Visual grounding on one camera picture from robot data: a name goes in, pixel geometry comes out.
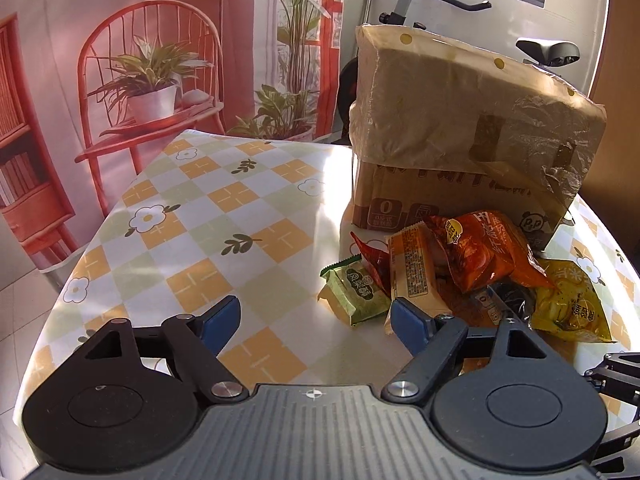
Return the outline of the orange bread packet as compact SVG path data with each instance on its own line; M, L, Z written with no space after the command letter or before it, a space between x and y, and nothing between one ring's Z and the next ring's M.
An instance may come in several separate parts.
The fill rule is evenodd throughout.
M387 237L390 253L390 299L405 299L431 318L465 316L454 284L436 276L435 240L424 221Z

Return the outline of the yellow snack pouch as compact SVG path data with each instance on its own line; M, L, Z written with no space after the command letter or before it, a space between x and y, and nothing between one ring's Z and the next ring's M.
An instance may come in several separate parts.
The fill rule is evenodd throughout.
M530 327L563 340L612 344L608 319L587 273L570 260L538 262L553 287L536 288Z

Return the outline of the green pineapple cake packet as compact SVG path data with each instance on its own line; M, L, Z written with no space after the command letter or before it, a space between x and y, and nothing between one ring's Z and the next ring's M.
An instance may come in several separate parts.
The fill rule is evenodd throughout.
M390 308L390 298L376 284L360 254L326 266L320 278L324 285L318 299L348 326L378 318Z

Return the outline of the orange-red chip bag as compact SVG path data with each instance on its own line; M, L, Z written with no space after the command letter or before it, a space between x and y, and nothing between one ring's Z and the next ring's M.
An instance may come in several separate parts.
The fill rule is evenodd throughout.
M477 210L456 218L425 220L445 254L460 292L474 292L504 278L527 288L553 288L526 238L504 214Z

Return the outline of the dark prune packet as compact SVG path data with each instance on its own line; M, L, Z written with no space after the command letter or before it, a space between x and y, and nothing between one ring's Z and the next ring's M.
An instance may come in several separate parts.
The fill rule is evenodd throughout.
M495 327L507 315L516 316L526 326L535 312L534 294L526 287L511 282L489 285L472 295L474 304L471 326Z

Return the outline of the red small snack packet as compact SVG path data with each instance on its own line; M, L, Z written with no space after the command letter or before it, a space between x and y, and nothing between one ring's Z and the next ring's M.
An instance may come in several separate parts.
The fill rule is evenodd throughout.
M367 272L372 276L373 281L384 292L390 296L390 254L385 250L372 247L354 233L350 232L352 240L358 247Z

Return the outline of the checkered floral tablecloth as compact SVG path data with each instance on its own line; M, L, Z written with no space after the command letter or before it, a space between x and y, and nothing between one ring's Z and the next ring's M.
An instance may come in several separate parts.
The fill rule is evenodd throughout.
M136 177L61 290L26 367L26 399L111 318L157 326L228 295L241 324L220 359L258 382L384 385L409 361L382 318L348 326L321 271L383 234L352 224L352 153L188 130Z

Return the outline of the wooden headboard panel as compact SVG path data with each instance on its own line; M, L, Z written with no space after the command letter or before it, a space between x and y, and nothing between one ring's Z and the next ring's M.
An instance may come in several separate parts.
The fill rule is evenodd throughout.
M592 95L608 115L582 197L620 246L639 239L639 0L610 0Z

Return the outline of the cardboard box with plastic liner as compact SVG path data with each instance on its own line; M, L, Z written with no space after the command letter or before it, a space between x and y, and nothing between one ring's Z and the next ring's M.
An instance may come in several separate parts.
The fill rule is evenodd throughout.
M356 39L356 226L396 232L496 210L544 249L588 174L605 109L558 76L431 32L363 25Z

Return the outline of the printed room backdrop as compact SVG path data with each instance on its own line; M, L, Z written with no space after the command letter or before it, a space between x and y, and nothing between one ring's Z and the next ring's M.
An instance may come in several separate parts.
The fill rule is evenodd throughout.
M40 270L195 128L317 140L344 0L1 0L1 215Z

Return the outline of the black exercise bike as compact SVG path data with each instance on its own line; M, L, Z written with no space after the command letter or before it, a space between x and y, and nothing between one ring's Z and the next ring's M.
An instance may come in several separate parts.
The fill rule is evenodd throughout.
M515 47L521 37L570 40L580 59L560 75L587 92L591 84L590 33L582 27L579 0L457 0L472 6L484 1L485 10L467 11L442 0L411 0L406 24L419 22L430 32L498 52L509 58L524 53Z

